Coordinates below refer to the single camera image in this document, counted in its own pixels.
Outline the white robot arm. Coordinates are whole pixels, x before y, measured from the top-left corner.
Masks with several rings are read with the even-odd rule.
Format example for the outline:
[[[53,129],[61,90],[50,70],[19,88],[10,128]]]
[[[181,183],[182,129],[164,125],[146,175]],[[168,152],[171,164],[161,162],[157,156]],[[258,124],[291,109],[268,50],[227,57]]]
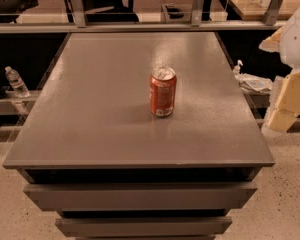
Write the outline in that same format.
[[[285,133],[300,116],[300,6],[286,24],[259,45],[261,50],[278,52],[283,64],[292,68],[277,77],[270,94],[261,131],[267,136]]]

